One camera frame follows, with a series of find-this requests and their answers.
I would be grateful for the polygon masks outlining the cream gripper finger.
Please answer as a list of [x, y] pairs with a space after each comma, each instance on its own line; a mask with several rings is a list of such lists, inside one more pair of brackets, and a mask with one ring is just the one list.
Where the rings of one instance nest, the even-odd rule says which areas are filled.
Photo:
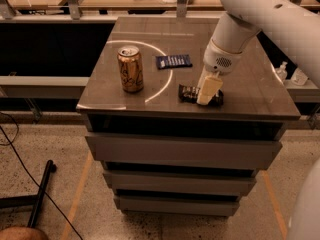
[[200, 105], [208, 105], [212, 97], [219, 91], [223, 85], [223, 80], [214, 73], [207, 76], [202, 88], [199, 91], [197, 103]]
[[204, 84], [204, 81], [205, 81], [206, 77], [210, 76], [210, 75], [211, 75], [211, 72], [208, 71], [205, 66], [203, 66], [201, 75], [200, 75], [199, 80], [198, 80], [197, 88], [201, 89], [203, 84]]

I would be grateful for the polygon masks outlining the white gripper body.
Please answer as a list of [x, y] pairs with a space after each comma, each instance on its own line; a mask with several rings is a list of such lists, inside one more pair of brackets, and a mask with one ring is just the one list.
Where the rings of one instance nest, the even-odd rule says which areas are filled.
[[204, 52], [203, 62], [208, 72], [229, 74], [237, 66], [241, 57], [242, 54], [226, 52], [210, 40]]

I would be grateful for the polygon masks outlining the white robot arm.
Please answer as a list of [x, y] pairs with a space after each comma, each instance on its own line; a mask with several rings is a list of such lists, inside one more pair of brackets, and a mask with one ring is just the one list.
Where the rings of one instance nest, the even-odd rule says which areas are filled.
[[[320, 16], [288, 0], [220, 0], [221, 16], [204, 53], [197, 102], [208, 104], [257, 33], [267, 37], [320, 87]], [[286, 240], [320, 240], [320, 159], [308, 173]]]

